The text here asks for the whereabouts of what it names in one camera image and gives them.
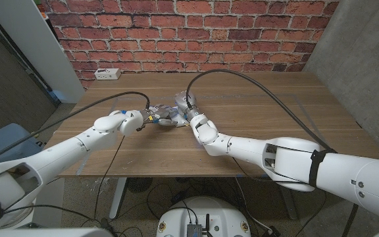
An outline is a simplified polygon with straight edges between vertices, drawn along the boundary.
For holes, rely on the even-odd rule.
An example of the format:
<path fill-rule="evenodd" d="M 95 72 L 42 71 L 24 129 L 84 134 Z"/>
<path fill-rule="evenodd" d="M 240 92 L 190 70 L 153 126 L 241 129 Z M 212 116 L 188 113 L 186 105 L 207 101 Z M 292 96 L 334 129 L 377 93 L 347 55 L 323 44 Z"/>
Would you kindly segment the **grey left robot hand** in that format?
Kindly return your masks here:
<path fill-rule="evenodd" d="M 148 109 L 140 111 L 143 116 L 143 125 L 157 123 L 161 126 L 177 126 L 178 110 L 170 105 L 150 105 Z"/>

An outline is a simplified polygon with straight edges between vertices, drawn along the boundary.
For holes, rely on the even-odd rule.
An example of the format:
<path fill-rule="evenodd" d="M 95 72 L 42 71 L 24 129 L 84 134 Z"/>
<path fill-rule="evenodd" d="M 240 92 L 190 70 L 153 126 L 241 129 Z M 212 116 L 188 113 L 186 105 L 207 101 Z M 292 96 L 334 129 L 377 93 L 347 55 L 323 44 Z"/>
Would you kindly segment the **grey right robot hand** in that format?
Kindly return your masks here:
<path fill-rule="evenodd" d="M 190 122 L 193 117 L 201 114 L 196 105 L 196 98 L 191 92 L 179 92 L 174 96 L 174 100 L 178 106 L 179 114 L 182 115 L 188 122 Z"/>

